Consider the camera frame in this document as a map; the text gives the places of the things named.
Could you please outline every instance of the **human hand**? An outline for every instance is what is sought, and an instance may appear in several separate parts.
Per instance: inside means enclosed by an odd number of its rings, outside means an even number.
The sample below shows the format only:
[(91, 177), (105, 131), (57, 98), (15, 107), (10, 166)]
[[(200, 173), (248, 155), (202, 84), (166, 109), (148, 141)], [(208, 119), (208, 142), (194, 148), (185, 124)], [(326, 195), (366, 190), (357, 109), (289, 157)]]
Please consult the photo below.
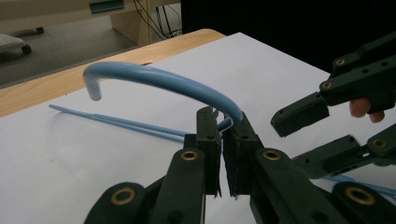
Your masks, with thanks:
[[(363, 117), (371, 108), (370, 102), (366, 98), (360, 98), (349, 102), (350, 115), (356, 118)], [(369, 114), (372, 123), (377, 123), (384, 119), (384, 111), (378, 111), (373, 114)]]

